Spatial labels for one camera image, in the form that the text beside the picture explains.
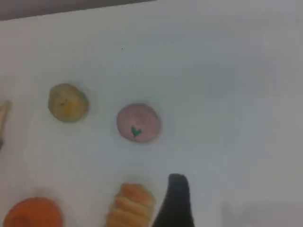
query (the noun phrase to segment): bread roll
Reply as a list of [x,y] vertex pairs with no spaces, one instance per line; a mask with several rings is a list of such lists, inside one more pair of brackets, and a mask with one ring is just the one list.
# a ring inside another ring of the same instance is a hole
[[107,216],[106,227],[148,227],[154,198],[140,184],[125,183]]

